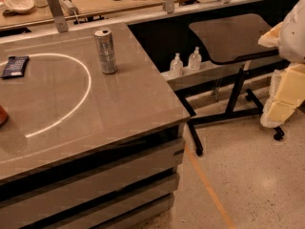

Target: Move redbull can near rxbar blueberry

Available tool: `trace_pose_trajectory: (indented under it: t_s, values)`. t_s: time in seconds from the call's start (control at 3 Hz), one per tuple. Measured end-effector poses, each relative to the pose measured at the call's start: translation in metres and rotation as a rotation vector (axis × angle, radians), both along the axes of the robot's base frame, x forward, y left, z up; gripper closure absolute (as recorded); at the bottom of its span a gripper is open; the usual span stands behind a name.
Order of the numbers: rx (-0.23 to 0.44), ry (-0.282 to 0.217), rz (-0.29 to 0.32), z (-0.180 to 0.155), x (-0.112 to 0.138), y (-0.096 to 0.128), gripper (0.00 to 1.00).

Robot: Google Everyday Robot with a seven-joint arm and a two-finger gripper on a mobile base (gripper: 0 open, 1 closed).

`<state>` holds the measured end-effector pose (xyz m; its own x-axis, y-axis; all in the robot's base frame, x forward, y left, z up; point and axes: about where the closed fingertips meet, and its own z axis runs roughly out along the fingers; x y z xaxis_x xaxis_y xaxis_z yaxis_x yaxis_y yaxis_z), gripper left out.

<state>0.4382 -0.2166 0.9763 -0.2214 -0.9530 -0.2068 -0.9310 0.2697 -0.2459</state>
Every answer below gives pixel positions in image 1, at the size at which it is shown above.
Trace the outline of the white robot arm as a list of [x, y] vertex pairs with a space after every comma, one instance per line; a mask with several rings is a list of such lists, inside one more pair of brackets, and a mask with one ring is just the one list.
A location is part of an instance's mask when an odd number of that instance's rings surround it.
[[279, 55], [290, 62], [305, 62], [305, 0], [299, 0], [284, 20], [258, 39], [258, 44], [278, 47]]

